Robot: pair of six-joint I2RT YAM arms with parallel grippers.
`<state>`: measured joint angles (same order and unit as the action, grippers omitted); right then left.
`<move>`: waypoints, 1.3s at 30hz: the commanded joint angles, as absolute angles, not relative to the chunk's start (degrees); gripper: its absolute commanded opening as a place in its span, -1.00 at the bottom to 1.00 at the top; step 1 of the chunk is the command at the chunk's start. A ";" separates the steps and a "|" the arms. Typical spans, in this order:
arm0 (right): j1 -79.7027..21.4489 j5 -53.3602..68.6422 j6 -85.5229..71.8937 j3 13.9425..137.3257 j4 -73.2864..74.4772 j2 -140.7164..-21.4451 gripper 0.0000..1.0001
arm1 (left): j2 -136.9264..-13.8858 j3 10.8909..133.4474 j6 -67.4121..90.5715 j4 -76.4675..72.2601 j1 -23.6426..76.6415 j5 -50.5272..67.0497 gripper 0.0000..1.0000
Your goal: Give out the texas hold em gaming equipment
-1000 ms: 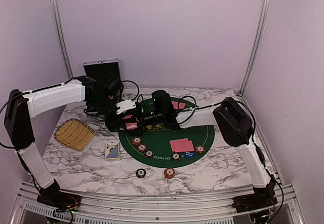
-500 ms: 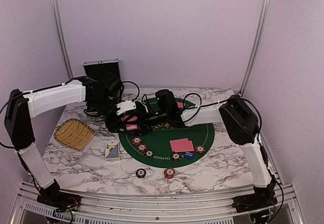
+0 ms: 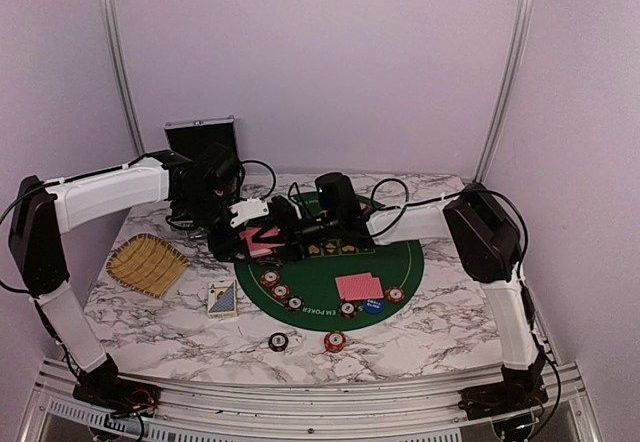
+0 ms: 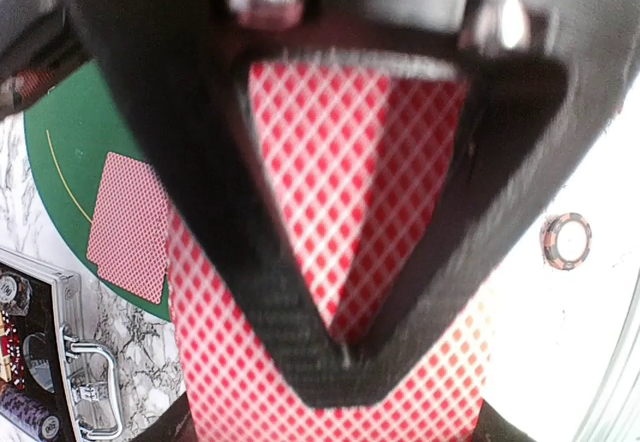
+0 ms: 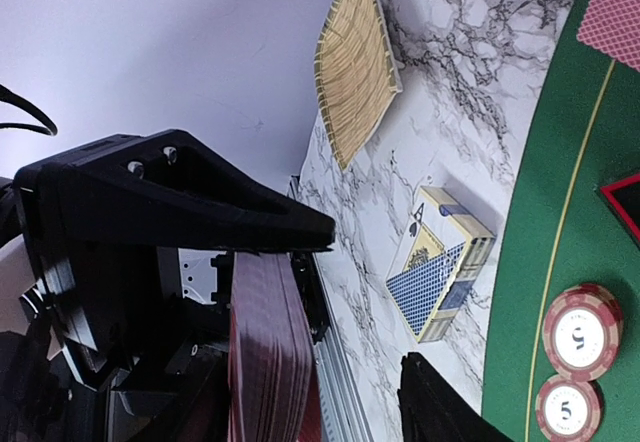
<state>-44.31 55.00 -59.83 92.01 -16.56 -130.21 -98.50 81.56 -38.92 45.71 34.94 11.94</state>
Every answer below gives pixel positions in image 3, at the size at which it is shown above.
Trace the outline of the red-backed card deck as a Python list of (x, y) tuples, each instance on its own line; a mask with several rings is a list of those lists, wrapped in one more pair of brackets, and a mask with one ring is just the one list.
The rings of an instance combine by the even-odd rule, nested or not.
[(283, 246), (283, 243), (256, 242), (256, 234), (260, 227), (250, 227), (240, 233), (240, 238), (246, 242), (249, 254), (252, 258), (259, 258), (273, 253), (273, 250)]

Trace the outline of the black poker chip stack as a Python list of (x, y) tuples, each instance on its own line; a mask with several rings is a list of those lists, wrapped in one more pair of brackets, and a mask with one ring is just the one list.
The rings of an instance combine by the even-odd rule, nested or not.
[(274, 352), (283, 352), (288, 347), (289, 339), (285, 333), (276, 332), (270, 335), (268, 346)]

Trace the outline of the dealt card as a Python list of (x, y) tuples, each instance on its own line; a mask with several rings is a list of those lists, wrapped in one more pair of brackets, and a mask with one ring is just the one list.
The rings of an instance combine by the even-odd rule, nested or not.
[(370, 273), (336, 277), (335, 283), (340, 298), (345, 301), (366, 300), (367, 281), (372, 277)]

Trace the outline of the red poker chip stack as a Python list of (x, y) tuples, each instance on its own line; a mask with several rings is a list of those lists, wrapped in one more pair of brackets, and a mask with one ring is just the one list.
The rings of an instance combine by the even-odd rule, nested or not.
[(347, 338), (343, 332), (332, 331), (324, 337), (324, 347), (330, 353), (341, 352), (347, 344)]

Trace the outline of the blue small blind button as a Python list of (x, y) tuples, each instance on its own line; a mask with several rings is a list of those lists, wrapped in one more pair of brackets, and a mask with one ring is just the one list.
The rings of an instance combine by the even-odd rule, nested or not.
[(363, 302), (362, 306), (365, 312), (378, 315), (384, 311), (385, 301), (383, 299), (368, 299)]

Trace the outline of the triangular all-in button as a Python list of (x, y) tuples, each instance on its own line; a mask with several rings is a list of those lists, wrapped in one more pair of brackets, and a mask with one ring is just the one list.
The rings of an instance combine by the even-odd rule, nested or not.
[(256, 260), (256, 263), (258, 265), (267, 266), (267, 267), (281, 267), (282, 266), (282, 261), (279, 258), (271, 257), (271, 256), (258, 258)]

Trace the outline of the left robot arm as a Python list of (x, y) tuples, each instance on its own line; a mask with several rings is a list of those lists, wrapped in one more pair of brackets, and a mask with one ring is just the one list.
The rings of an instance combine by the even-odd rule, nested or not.
[(234, 152), (210, 146), (196, 160), (171, 150), (145, 154), (121, 166), (68, 178), (25, 178), (6, 209), (9, 249), (43, 320), (88, 374), (86, 388), (106, 407), (125, 400), (126, 385), (71, 289), (61, 236), (86, 222), (134, 206), (170, 201), (204, 230), (213, 256), (240, 252), (231, 207), (240, 200), (245, 171)]

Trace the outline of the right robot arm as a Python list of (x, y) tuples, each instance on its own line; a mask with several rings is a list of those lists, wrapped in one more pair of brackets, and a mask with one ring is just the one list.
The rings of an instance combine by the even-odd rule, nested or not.
[(277, 196), (260, 205), (249, 240), (279, 262), (307, 256), (312, 245), (331, 239), (373, 248), (448, 233), (466, 274), (481, 284), (493, 313), (502, 350), (502, 377), (495, 400), (515, 410), (541, 379), (544, 349), (534, 334), (535, 308), (524, 281), (528, 233), (508, 199), (472, 183), (463, 190), (423, 201), (363, 208), (351, 180), (340, 172), (315, 181), (320, 212), (311, 215), (301, 200)]

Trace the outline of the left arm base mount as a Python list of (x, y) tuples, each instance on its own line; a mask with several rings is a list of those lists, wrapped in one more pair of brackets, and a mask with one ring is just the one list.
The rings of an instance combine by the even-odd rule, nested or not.
[(113, 374), (82, 373), (73, 390), (76, 400), (109, 409), (113, 418), (152, 416), (159, 395), (160, 388), (156, 385)]

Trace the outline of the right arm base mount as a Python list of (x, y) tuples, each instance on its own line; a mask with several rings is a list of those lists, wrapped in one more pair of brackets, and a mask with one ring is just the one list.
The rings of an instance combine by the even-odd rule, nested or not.
[(468, 387), (459, 394), (458, 408), (469, 420), (542, 407), (549, 400), (542, 382), (527, 390), (521, 383), (501, 381)]

